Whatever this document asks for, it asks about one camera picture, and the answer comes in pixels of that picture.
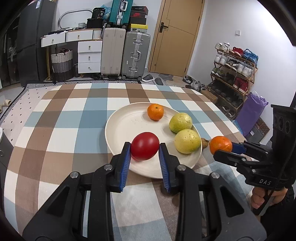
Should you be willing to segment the person right hand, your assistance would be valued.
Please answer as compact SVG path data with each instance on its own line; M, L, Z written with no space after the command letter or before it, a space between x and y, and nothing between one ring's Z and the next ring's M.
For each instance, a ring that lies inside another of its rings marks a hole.
M288 189L286 188L283 188L280 191L274 191L273 194L271 195L272 197L274 197L274 199L270 205L280 203L284 199L287 191ZM255 209L260 208L260 206L264 203L265 195L266 195L266 190L264 188L254 187L252 190L252 196L251 196L251 207Z

